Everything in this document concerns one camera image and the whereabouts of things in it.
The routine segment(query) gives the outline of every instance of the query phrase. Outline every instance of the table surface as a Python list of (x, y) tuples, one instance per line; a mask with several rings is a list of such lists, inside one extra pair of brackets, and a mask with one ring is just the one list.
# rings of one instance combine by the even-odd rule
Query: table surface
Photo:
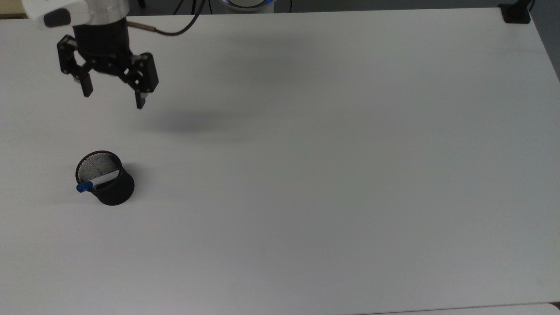
[[(190, 17), (135, 17), (179, 29)], [(0, 21), (0, 313), (341, 315), (560, 300), (560, 84), (499, 9), (130, 31), (160, 84)], [(75, 190), (89, 152), (136, 182)]]

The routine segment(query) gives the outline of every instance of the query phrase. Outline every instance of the pen holder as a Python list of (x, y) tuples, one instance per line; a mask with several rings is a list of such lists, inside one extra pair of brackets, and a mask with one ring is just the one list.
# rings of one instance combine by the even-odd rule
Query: pen holder
[(119, 174), (115, 179), (94, 186), (89, 191), (108, 206), (120, 205), (134, 192), (134, 179), (127, 173), (115, 154), (108, 151), (95, 151), (86, 155), (76, 167), (76, 181), (78, 184), (85, 183), (117, 170)]

